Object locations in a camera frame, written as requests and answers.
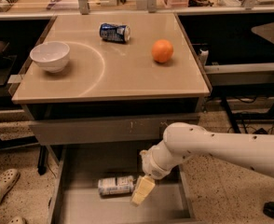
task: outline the bowl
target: bowl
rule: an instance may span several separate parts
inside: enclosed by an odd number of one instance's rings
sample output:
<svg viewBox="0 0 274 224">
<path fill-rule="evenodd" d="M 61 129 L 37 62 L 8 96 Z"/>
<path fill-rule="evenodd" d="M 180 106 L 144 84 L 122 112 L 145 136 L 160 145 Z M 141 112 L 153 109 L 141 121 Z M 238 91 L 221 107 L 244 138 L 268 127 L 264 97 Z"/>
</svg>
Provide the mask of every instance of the bowl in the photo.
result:
<svg viewBox="0 0 274 224">
<path fill-rule="evenodd" d="M 34 47 L 30 52 L 32 60 L 43 70 L 57 73 L 70 60 L 70 47 L 61 41 L 50 41 Z"/>
</svg>

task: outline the drawer bottom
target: drawer bottom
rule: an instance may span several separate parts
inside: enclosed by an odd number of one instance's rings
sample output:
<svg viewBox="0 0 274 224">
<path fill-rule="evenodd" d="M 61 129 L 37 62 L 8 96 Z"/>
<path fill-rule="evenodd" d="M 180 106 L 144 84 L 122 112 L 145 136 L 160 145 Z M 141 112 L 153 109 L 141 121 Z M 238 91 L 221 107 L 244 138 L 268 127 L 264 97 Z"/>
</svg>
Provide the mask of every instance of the drawer bottom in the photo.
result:
<svg viewBox="0 0 274 224">
<path fill-rule="evenodd" d="M 139 152 L 151 146 L 150 142 L 67 146 L 57 191 L 60 197 L 54 198 L 57 211 L 48 223 L 184 223 L 190 215 L 179 168 L 157 181 L 138 207 L 130 204 L 130 194 L 99 195 L 100 178 L 144 175 Z"/>
</svg>

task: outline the aluminum can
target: aluminum can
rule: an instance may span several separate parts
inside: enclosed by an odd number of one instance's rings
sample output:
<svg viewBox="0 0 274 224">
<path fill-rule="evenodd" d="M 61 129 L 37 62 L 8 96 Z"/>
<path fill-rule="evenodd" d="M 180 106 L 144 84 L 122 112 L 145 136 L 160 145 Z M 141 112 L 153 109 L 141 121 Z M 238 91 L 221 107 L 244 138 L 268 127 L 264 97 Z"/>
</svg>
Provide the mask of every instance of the aluminum can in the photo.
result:
<svg viewBox="0 0 274 224">
<path fill-rule="evenodd" d="M 199 51 L 199 60 L 203 66 L 206 64 L 208 60 L 208 56 L 209 56 L 208 48 L 206 47 L 201 48 Z"/>
<path fill-rule="evenodd" d="M 103 23 L 100 26 L 100 37 L 106 41 L 125 43 L 130 40 L 130 27 L 128 25 Z"/>
<path fill-rule="evenodd" d="M 131 193 L 134 191 L 133 176 L 108 177 L 98 181 L 101 196 Z"/>
</svg>

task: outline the shoe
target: shoe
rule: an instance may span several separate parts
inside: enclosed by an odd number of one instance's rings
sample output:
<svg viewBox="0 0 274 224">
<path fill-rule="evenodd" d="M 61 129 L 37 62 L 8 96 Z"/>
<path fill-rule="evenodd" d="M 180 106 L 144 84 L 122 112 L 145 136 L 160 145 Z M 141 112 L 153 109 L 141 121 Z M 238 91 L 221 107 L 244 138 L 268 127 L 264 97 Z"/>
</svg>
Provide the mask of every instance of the shoe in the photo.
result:
<svg viewBox="0 0 274 224">
<path fill-rule="evenodd" d="M 8 169 L 0 174 L 0 203 L 4 196 L 13 188 L 20 173 L 17 169 Z"/>
<path fill-rule="evenodd" d="M 14 217 L 7 224 L 26 224 L 26 220 L 23 217 Z"/>
</svg>

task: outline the floor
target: floor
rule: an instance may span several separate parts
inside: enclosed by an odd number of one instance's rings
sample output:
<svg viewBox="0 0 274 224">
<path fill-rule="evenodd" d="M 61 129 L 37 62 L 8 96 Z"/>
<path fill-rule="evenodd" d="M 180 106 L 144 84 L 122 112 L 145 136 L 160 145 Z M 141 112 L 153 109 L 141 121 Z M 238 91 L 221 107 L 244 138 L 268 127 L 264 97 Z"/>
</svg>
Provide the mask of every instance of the floor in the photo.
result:
<svg viewBox="0 0 274 224">
<path fill-rule="evenodd" d="M 239 108 L 238 104 L 237 101 L 232 106 Z M 226 112 L 218 102 L 207 103 L 204 112 L 200 113 L 199 125 L 213 132 L 233 133 Z M 247 124 L 250 132 L 259 127 L 274 133 L 271 124 Z M 21 111 L 0 112 L 2 139 L 29 134 L 27 118 Z M 47 171 L 40 175 L 38 156 L 37 144 L 0 151 L 0 174 L 8 168 L 21 172 L 19 181 L 0 205 L 0 224 L 8 223 L 17 215 L 25 217 L 28 224 L 47 223 L 58 167 L 49 156 Z M 212 224 L 274 223 L 274 219 L 262 213 L 264 203 L 274 202 L 273 178 L 210 156 L 195 156 L 183 167 L 196 219 Z"/>
</svg>

